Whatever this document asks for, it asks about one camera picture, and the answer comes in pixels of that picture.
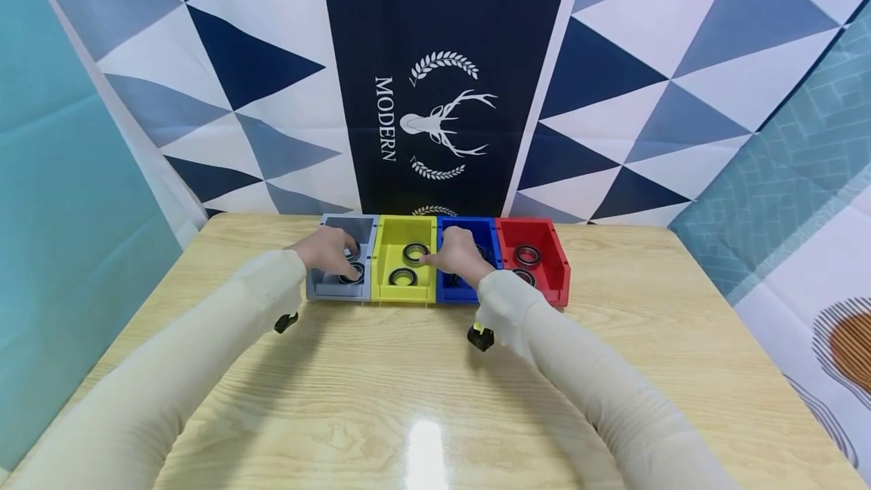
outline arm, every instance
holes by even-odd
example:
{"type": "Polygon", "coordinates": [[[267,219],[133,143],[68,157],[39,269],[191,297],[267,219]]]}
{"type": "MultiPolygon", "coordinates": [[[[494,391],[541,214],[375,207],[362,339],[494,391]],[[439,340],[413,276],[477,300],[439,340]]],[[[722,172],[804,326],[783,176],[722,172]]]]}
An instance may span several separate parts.
{"type": "Polygon", "coordinates": [[[284,314],[296,314],[305,270],[356,272],[354,241],[320,228],[240,270],[103,378],[21,473],[27,490],[151,490],[190,416],[236,358],[284,314]]]}
{"type": "Polygon", "coordinates": [[[482,259],[470,232],[446,228],[424,262],[478,290],[477,321],[533,364],[596,429],[630,490],[736,490],[674,405],[617,352],[548,305],[511,271],[482,259]]]}

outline wrist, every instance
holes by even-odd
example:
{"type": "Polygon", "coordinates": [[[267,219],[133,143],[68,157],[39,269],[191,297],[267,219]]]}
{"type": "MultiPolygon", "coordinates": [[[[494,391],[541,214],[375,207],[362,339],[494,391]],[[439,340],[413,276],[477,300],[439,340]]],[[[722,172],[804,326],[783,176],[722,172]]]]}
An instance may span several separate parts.
{"type": "Polygon", "coordinates": [[[465,268],[462,268],[457,274],[460,278],[463,278],[466,284],[469,284],[475,290],[478,289],[478,286],[481,284],[481,281],[485,279],[488,274],[491,274],[495,271],[493,265],[489,265],[483,259],[478,259],[476,261],[470,262],[465,268]]]}
{"type": "Polygon", "coordinates": [[[287,248],[285,248],[285,250],[293,251],[293,253],[296,253],[296,255],[299,256],[299,260],[302,261],[302,264],[305,266],[305,270],[311,270],[314,256],[310,253],[310,250],[305,249],[304,245],[297,246],[294,244],[292,246],[288,246],[287,248]]]}

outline laurel wreath graphic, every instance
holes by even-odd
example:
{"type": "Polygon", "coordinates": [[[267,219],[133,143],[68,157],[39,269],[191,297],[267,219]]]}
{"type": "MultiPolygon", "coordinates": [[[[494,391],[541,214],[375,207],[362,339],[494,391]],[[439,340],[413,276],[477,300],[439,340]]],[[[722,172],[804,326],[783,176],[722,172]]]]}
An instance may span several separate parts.
{"type": "Polygon", "coordinates": [[[411,213],[412,216],[430,216],[430,215],[457,216],[457,213],[446,206],[438,204],[426,204],[411,213]]]}
{"type": "Polygon", "coordinates": [[[418,79],[426,78],[426,74],[438,67],[459,67],[472,78],[478,79],[478,67],[472,61],[457,52],[441,51],[433,52],[419,60],[417,65],[411,68],[411,78],[408,78],[408,81],[416,88],[418,79]]]}
{"type": "Polygon", "coordinates": [[[429,180],[451,180],[454,177],[463,174],[463,170],[466,169],[465,165],[459,165],[459,167],[454,167],[451,170],[435,170],[423,164],[423,162],[417,161],[416,157],[411,158],[411,168],[419,175],[422,175],[424,178],[428,178],[429,180]]]}

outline wooden table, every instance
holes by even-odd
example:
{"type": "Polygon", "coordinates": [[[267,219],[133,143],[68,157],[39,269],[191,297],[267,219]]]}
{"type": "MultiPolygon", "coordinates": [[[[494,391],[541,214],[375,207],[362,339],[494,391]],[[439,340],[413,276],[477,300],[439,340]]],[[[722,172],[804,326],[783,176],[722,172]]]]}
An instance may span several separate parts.
{"type": "MultiPolygon", "coordinates": [[[[242,262],[316,223],[213,219],[70,404],[242,262]]],[[[557,230],[572,263],[566,313],[683,410],[745,489],[866,488],[674,234],[557,230]]],[[[468,345],[473,313],[303,306],[196,411],[158,488],[624,488],[602,441],[543,377],[504,349],[468,345]]]]}

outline red storage bin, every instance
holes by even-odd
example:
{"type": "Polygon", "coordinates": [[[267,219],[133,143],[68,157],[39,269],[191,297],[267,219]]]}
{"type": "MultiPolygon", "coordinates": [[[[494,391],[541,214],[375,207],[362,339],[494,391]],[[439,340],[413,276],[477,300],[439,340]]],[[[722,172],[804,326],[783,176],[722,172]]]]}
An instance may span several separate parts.
{"type": "Polygon", "coordinates": [[[526,268],[535,277],[535,288],[551,305],[560,309],[568,305],[572,269],[553,222],[549,219],[495,219],[495,230],[503,267],[526,268]],[[515,249],[522,245],[538,250],[541,255],[538,265],[528,267],[516,261],[515,249]]]}

